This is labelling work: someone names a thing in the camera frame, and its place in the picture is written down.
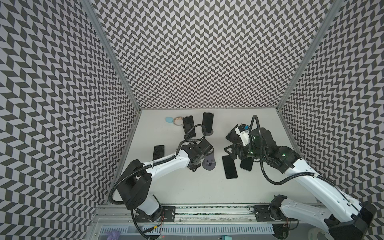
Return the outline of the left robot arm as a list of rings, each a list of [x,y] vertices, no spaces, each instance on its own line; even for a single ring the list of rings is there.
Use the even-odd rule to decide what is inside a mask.
[[[207,140],[182,141],[174,154],[151,162],[132,161],[109,193],[109,202],[125,205],[129,211],[139,210],[150,222],[163,216],[163,206],[149,194],[151,184],[179,169],[195,172],[204,158],[214,152]]]

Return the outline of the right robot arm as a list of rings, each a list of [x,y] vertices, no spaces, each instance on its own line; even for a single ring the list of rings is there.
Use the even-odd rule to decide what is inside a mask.
[[[278,146],[269,130],[235,126],[226,139],[232,143],[225,148],[230,157],[260,160],[286,176],[279,182],[266,177],[269,183],[281,186],[295,180],[323,204],[322,208],[314,207],[277,195],[268,206],[271,219],[296,219],[325,231],[335,240],[362,240],[365,237],[377,212],[376,207],[370,202],[361,203],[339,190],[293,149]]]

